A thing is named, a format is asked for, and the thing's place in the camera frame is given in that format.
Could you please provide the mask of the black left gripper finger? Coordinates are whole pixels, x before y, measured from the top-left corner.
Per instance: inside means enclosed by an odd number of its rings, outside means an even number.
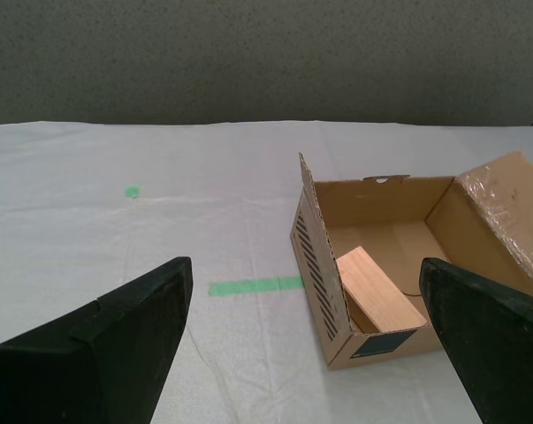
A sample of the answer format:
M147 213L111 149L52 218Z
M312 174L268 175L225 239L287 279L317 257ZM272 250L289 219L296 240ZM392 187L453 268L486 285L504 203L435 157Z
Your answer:
M0 423L149 423L187 323L177 257L0 344Z
M533 423L533 297L438 258L419 287L481 421Z

